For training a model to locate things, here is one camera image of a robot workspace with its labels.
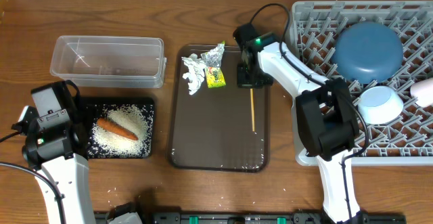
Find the wooden chopstick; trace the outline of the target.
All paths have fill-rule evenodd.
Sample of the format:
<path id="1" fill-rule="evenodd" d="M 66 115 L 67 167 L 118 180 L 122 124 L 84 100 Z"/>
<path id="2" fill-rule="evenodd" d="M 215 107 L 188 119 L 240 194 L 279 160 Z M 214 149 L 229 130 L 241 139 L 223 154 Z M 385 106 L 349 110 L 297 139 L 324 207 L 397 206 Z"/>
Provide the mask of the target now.
<path id="1" fill-rule="evenodd" d="M 255 111 L 254 111 L 254 90 L 250 89 L 250 108 L 251 108 L 251 123 L 252 123 L 252 131 L 255 132 Z"/>

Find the foil snack wrapper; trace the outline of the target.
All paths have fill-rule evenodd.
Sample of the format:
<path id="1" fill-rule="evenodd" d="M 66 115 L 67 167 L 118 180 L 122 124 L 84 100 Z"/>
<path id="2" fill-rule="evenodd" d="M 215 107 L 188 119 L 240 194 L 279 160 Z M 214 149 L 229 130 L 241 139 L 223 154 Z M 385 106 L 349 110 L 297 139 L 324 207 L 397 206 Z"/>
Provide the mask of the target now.
<path id="1" fill-rule="evenodd" d="M 225 42 L 223 41 L 210 51 L 201 54 L 201 59 L 206 65 L 205 75 L 206 83 L 209 89 L 224 87 L 226 85 L 221 69 L 224 51 Z"/>

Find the white paper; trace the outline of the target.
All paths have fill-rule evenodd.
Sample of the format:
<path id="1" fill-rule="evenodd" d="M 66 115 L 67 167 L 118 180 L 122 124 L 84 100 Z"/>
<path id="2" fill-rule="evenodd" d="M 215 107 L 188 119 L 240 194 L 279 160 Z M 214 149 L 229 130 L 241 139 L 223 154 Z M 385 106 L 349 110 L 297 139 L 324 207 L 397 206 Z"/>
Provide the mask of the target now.
<path id="1" fill-rule="evenodd" d="M 182 57 L 183 64 L 187 66 L 188 71 L 183 74 L 182 78 L 187 79 L 189 94 L 196 93 L 205 79 L 204 69 L 206 64 L 202 58 L 199 58 L 195 53 L 189 57 Z"/>

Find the blue plastic plate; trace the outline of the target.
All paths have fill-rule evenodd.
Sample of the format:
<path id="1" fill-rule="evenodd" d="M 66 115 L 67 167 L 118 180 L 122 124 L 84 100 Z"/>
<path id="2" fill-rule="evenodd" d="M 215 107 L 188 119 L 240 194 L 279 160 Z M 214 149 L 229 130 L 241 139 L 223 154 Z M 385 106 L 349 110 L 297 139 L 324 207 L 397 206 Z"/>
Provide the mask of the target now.
<path id="1" fill-rule="evenodd" d="M 402 66 L 403 44 L 387 26 L 361 22 L 343 31 L 331 58 L 338 74 L 349 81 L 368 84 L 391 78 Z"/>

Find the light blue bowl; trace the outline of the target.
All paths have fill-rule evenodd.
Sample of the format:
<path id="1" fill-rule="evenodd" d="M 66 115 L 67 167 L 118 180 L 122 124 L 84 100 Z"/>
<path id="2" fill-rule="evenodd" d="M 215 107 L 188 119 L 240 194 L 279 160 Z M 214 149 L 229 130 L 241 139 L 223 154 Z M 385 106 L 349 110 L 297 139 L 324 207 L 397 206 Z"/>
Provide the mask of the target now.
<path id="1" fill-rule="evenodd" d="M 396 91 L 386 86 L 369 88 L 359 99 L 358 111 L 367 124 L 386 124 L 403 111 L 402 99 Z"/>

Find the pile of white rice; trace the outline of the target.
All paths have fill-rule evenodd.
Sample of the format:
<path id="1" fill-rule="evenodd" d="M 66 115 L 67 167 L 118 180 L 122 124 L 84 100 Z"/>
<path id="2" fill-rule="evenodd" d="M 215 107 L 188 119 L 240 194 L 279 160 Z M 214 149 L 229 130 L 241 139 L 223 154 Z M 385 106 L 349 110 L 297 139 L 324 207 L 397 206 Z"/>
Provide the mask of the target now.
<path id="1" fill-rule="evenodd" d="M 137 104 L 102 104 L 96 107 L 88 153 L 91 158 L 146 158 L 151 152 L 153 112 Z M 112 121 L 137 136 L 128 139 L 103 129 L 97 120 Z"/>

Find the orange carrot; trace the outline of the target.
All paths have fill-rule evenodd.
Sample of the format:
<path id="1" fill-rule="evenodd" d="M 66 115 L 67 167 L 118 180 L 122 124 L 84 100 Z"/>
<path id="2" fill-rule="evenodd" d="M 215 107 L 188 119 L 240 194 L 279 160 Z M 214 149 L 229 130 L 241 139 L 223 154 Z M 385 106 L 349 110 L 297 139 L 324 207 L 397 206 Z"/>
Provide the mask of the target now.
<path id="1" fill-rule="evenodd" d="M 134 141 L 137 141 L 139 139 L 136 136 L 136 134 L 134 134 L 133 132 L 127 130 L 126 128 L 108 119 L 99 118 L 97 120 L 97 125 L 103 128 L 104 130 L 119 135 L 121 137 L 125 137 L 127 139 L 134 140 Z"/>

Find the white cup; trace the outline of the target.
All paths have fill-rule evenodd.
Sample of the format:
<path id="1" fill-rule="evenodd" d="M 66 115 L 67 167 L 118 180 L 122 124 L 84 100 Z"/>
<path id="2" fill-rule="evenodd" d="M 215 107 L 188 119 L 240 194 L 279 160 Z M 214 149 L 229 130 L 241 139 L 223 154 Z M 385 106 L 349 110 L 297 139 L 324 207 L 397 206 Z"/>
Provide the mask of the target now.
<path id="1" fill-rule="evenodd" d="M 414 83 L 410 88 L 410 93 L 418 106 L 426 108 L 432 105 L 432 93 L 433 93 L 433 78 L 426 79 L 417 83 Z"/>

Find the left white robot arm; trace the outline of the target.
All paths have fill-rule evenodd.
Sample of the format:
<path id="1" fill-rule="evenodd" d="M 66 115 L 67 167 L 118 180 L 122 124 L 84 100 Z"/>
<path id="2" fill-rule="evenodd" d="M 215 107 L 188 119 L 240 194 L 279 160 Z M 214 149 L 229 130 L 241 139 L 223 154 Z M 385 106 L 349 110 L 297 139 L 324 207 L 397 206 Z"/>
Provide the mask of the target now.
<path id="1" fill-rule="evenodd" d="M 22 155 L 27 165 L 9 167 L 37 180 L 50 223 L 95 223 L 81 95 L 71 95 L 72 81 L 58 81 L 31 91 L 34 106 L 25 106 L 12 125 L 25 136 Z"/>

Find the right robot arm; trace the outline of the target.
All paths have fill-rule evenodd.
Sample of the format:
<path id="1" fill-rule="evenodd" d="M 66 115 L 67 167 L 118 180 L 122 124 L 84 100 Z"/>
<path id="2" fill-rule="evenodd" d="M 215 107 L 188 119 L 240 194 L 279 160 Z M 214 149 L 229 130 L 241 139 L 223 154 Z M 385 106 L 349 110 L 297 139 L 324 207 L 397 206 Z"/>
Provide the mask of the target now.
<path id="1" fill-rule="evenodd" d="M 362 116 L 342 79 L 329 80 L 303 64 L 272 33 L 260 35 L 252 23 L 233 32 L 242 55 L 237 84 L 262 89 L 277 81 L 294 100 L 297 133 L 307 154 L 317 160 L 323 210 L 331 223 L 362 223 L 351 159 Z"/>

